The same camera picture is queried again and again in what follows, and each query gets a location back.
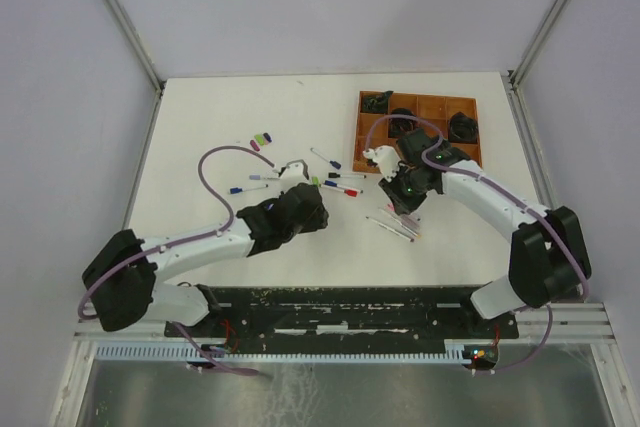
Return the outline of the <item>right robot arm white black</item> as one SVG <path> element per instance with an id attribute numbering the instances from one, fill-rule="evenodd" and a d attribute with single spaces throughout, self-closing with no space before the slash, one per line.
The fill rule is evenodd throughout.
<path id="1" fill-rule="evenodd" d="M 510 246 L 507 272 L 469 295 L 458 315 L 467 336 L 481 338 L 495 318 L 589 294 L 591 266 L 579 223 L 567 207 L 531 203 L 489 177 L 463 150 L 416 129 L 396 146 L 364 151 L 380 171 L 380 188 L 398 215 L 417 210 L 428 193 L 447 196 L 478 215 Z"/>

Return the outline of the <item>magenta capped marker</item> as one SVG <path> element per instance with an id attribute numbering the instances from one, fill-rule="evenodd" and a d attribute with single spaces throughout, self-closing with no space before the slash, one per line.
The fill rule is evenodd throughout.
<path id="1" fill-rule="evenodd" d="M 411 235 L 409 235 L 407 233 L 404 233 L 404 232 L 402 232 L 402 231 L 400 231 L 400 230 L 398 230 L 398 229 L 396 229 L 394 227 L 391 227 L 390 225 L 387 225 L 387 224 L 385 224 L 385 223 L 383 223 L 383 222 L 381 222 L 381 221 L 379 221 L 379 220 L 377 220 L 375 218 L 372 218 L 370 216 L 365 216 L 365 219 L 367 221 L 369 221 L 369 222 L 374 223 L 375 225 L 377 225 L 378 227 L 384 229 L 385 231 L 390 232 L 390 233 L 392 233 L 393 235 L 395 235 L 397 237 L 400 237 L 400 238 L 403 238 L 403 239 L 407 240 L 408 242 L 413 243 L 415 241 L 415 238 L 412 237 Z"/>

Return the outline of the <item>pink highlighter pen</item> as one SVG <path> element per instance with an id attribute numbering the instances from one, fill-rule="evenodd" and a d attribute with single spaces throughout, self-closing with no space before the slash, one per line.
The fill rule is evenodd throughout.
<path id="1" fill-rule="evenodd" d="M 401 215 L 400 218 L 404 225 L 408 225 L 415 229 L 420 227 L 420 222 L 411 215 Z"/>

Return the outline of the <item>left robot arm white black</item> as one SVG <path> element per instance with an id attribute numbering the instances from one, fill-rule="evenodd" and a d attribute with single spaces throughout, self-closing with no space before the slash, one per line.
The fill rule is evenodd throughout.
<path id="1" fill-rule="evenodd" d="M 213 263 L 279 249 L 298 234 L 322 230 L 329 214 L 319 189 L 300 183 L 277 198 L 241 209 L 231 224 L 186 236 L 140 239 L 114 234 L 82 274 L 88 302 L 106 332 L 145 322 L 170 322 L 209 337 L 221 325 L 212 288 L 171 279 Z"/>

